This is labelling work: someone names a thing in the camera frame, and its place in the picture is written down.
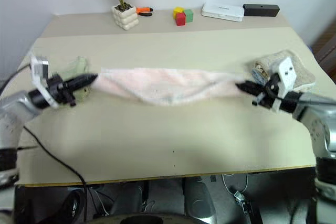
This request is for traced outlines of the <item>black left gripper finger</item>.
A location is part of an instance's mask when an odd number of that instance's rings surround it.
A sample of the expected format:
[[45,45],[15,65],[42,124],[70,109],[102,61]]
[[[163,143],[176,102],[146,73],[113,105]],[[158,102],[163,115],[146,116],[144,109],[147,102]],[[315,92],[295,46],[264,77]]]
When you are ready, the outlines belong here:
[[91,84],[98,77],[97,73],[84,73],[68,80],[70,84]]
[[90,86],[95,79],[74,79],[71,82],[71,89],[72,90],[80,90],[87,86]]

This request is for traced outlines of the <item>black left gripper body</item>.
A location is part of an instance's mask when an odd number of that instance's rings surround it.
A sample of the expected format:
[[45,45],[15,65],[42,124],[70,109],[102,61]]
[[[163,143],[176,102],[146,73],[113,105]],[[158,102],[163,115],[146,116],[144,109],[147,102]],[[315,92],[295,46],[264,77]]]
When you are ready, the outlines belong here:
[[48,91],[58,104],[76,106],[74,89],[60,75],[56,74],[48,79]]

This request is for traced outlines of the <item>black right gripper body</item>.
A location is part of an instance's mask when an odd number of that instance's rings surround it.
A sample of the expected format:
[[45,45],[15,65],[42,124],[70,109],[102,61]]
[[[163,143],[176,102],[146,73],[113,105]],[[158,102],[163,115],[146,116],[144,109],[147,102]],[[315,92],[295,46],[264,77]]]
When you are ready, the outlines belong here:
[[275,109],[276,102],[279,101],[279,82],[279,74],[274,73],[264,85],[256,84],[259,91],[255,95],[256,98],[252,101],[252,105]]

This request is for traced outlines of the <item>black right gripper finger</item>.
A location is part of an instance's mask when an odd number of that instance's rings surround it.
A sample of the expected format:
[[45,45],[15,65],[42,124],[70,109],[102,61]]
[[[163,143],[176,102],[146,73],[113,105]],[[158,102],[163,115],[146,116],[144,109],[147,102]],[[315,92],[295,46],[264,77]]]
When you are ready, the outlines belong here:
[[258,88],[258,87],[238,87],[240,91],[253,95],[253,96],[258,96],[261,93],[263,93],[263,88]]
[[240,83],[235,83],[236,87],[241,90],[263,90],[264,86],[252,81],[244,81]]

